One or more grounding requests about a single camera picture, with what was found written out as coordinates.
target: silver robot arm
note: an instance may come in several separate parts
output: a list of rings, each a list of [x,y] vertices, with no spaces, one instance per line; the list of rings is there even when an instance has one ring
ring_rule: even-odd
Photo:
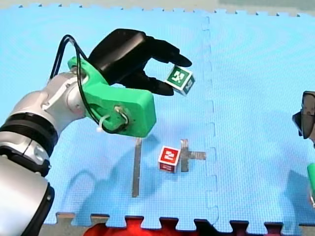
[[[24,96],[0,127],[0,236],[36,236],[54,200],[45,179],[61,132],[85,117],[75,71]]]

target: blue foam mat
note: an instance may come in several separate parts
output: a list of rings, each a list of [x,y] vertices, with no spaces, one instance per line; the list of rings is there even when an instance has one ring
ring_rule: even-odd
[[[315,89],[315,20],[279,15],[209,14],[222,232],[244,220],[250,234],[282,222],[297,235],[315,222],[306,169],[315,151],[291,121]]]
[[[3,122],[14,104],[27,92],[41,89],[47,82],[60,39],[73,35],[89,54],[91,49],[112,30],[131,28],[167,40],[182,49],[194,65],[196,83],[187,98],[155,96],[157,124],[143,140],[140,194],[132,198],[132,174],[135,140],[130,137],[96,132],[89,119],[72,123],[62,133],[51,157],[48,175],[56,199],[45,223],[56,223],[56,212],[74,212],[74,224],[89,225],[90,214],[110,215],[112,227],[126,226],[125,216],[143,216],[142,227],[159,229],[160,217],[178,218],[179,230],[195,230],[194,219],[214,224],[218,218],[216,203],[210,197],[215,182],[208,181],[205,161],[190,161],[189,173],[167,174],[158,170],[158,156],[163,145],[180,148],[188,139],[190,148],[206,151],[203,136],[207,134],[207,111],[211,100],[210,78],[204,69],[209,21],[202,12],[184,13],[176,9],[142,11],[120,7],[18,8],[3,10],[0,15],[0,77]],[[67,48],[61,71],[67,70],[66,59],[74,55]],[[166,79],[171,64],[150,61],[149,75]]]
[[[179,230],[206,219],[221,232],[231,231],[230,220],[245,220],[251,234],[266,233],[265,222],[282,222],[286,235],[313,224],[306,166],[314,150],[298,137],[291,116],[303,91],[314,89],[315,21],[257,14],[58,4],[1,10],[2,121],[24,94],[45,85],[66,33],[88,54],[113,29],[143,30],[193,61],[196,84],[187,98],[155,97],[158,123],[143,142],[139,197],[131,198],[134,139],[99,134],[92,121],[77,121],[51,159],[48,179],[57,195],[46,223],[56,222],[56,212],[74,212],[74,224],[102,213],[111,216],[109,226],[125,226],[129,215],[143,216],[142,226],[151,229],[160,228],[160,217],[178,218]],[[73,53],[69,47],[64,58]],[[151,61],[146,71],[163,79],[170,69]],[[206,151],[207,160],[191,160],[188,173],[161,173],[161,146],[179,148],[182,138],[190,149]]]

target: green robot part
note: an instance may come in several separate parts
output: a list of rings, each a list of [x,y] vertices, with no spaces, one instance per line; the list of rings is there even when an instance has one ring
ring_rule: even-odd
[[[76,65],[76,57],[68,61],[70,69]],[[97,120],[106,129],[115,130],[126,123],[127,118],[128,125],[117,134],[146,137],[157,120],[153,94],[146,90],[109,86],[99,71],[83,59],[81,68],[88,78],[82,83],[82,89]]]
[[[308,171],[309,180],[311,184],[312,197],[314,198],[315,197],[315,163],[308,165],[307,171]]]

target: gray floor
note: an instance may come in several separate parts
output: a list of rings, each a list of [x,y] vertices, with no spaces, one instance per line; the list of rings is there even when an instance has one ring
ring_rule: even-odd
[[[0,8],[7,8],[12,4],[21,4],[27,6],[29,3],[38,2],[31,0],[0,0]],[[40,3],[44,6],[57,1],[41,0]],[[215,9],[224,8],[229,13],[234,13],[236,10],[246,10],[251,14],[256,11],[268,11],[270,15],[276,15],[277,12],[288,12],[291,16],[296,16],[298,13],[308,13],[315,16],[315,0],[61,0],[59,3],[68,5],[70,3],[80,3],[84,7],[90,4],[97,4],[104,7],[121,6],[130,8],[134,6],[144,9],[153,7],[163,7],[165,10],[172,8],[184,8],[186,11],[194,9],[204,9],[213,12]],[[70,226],[71,215],[66,215],[59,219],[58,225],[45,226],[41,232],[41,236],[80,236],[86,228],[74,228]],[[94,217],[93,222],[104,222],[101,217]],[[302,227],[304,236],[315,236],[315,229],[312,227]]]

